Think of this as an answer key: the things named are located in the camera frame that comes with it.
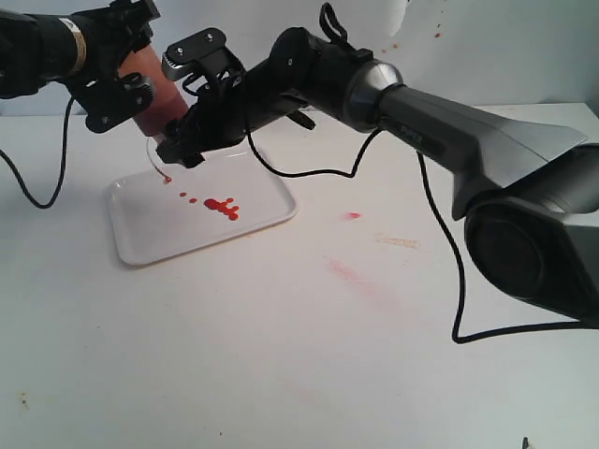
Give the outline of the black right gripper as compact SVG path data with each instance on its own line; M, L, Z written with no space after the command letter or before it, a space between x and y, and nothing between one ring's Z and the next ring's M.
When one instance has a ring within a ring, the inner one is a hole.
M235 146L245 133L276 120L276 81L268 65L257 65L220 80L220 94L204 92L185 120L167 123L156 154L167 165L194 168L205 159L198 150Z

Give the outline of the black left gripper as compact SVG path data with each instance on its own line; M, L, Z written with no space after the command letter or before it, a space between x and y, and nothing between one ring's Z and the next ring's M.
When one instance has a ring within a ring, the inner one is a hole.
M75 12L66 17L83 39L82 62L65 78L72 94L85 93L85 124L103 134L146 110L154 100L149 77L118 74L126 57L151 43L150 22L160 13L153 1L112 1L106 7Z

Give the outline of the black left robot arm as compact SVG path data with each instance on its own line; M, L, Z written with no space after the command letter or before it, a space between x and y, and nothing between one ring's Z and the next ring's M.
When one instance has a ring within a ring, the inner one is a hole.
M102 134L146 110L155 98L139 71L121 76L125 58L147 47L152 1L113 1L71 15L1 12L1 96L37 94L50 82L64 85L86 112L86 125Z

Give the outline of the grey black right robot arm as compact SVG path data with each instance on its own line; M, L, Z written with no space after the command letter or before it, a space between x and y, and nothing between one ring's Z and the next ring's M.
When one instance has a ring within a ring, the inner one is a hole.
M598 326L598 147L577 130L508 119L406 86L399 70L353 47L330 4L322 36L282 32L252 69L208 28L170 45L169 80L196 104L169 123L157 153L198 166L205 152L249 140L280 118L313 129L312 107L375 138L387 132L453 176L452 217L468 253L503 293L563 316L561 328Z

